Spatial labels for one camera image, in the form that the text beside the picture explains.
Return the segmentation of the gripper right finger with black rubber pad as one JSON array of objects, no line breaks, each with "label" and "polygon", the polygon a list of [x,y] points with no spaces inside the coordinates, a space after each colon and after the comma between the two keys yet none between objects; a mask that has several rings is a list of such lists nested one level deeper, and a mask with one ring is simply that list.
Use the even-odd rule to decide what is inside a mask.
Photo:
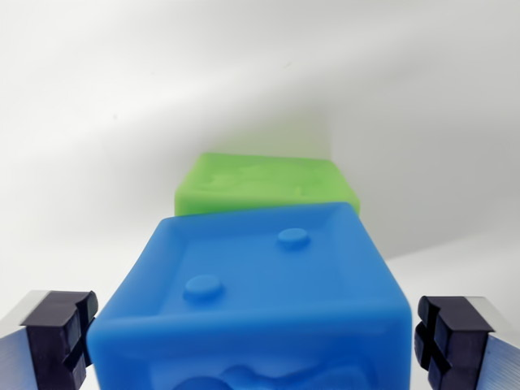
[{"label": "gripper right finger with black rubber pad", "polygon": [[519,330],[484,297],[428,297],[414,332],[433,389],[518,389]]}]

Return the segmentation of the gripper left finger with black rubber pad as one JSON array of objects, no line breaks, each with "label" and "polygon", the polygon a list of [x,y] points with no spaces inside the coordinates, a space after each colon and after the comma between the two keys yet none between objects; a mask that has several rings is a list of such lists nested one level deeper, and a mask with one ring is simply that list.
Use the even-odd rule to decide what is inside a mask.
[{"label": "gripper left finger with black rubber pad", "polygon": [[79,389],[91,361],[94,292],[34,290],[1,319],[2,389]]}]

